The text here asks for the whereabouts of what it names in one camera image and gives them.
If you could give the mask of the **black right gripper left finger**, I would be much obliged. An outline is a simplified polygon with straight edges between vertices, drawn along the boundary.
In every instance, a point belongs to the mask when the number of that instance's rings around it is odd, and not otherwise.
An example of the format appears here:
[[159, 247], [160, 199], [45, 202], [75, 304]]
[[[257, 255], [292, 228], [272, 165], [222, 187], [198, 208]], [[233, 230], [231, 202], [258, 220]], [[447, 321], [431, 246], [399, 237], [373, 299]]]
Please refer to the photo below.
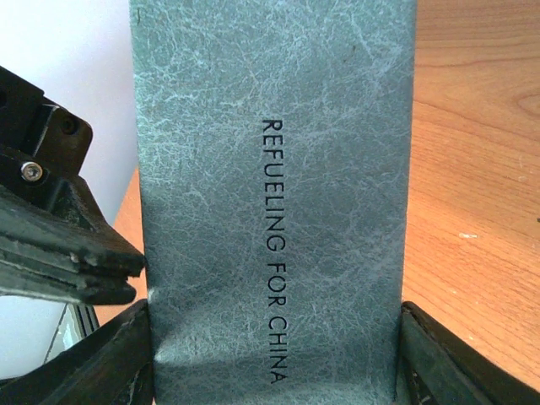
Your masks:
[[1, 382], [2, 404], [151, 404], [146, 300], [30, 373]]

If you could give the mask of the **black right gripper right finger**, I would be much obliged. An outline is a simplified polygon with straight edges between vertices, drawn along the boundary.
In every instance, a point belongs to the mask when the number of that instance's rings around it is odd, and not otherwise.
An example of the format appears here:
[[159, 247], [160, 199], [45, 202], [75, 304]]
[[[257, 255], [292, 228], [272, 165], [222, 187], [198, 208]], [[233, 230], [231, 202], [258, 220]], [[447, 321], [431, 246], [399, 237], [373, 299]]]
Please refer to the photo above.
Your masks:
[[538, 404], [539, 391], [414, 303], [401, 307], [395, 404]]

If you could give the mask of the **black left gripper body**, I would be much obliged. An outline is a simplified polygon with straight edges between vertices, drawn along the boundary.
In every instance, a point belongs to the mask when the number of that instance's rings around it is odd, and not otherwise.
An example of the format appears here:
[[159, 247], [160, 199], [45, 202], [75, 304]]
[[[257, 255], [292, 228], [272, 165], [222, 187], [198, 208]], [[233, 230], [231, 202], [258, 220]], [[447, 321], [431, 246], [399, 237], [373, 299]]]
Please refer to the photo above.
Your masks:
[[60, 218], [77, 215], [71, 185], [93, 138], [91, 126], [43, 90], [1, 69], [1, 185]]

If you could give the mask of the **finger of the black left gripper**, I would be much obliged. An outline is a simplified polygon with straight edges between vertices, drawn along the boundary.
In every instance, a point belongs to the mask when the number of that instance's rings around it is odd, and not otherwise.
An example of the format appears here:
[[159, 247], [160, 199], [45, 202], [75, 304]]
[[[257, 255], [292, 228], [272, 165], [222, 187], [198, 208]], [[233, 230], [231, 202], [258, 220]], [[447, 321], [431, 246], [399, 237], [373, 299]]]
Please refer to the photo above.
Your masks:
[[133, 302], [136, 290], [124, 278], [72, 273], [3, 252], [1, 294], [85, 305], [124, 305]]
[[1, 185], [1, 250], [92, 276], [137, 277], [145, 266], [143, 253], [107, 224], [79, 176]]

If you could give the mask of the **grey-blue glasses case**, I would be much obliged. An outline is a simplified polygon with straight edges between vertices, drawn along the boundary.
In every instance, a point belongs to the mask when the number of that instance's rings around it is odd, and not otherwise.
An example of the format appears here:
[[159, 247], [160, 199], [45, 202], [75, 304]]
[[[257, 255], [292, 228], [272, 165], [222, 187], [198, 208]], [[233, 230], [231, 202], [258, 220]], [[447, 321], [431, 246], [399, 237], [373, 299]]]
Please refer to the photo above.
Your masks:
[[158, 404], [390, 404], [414, 1], [133, 1]]

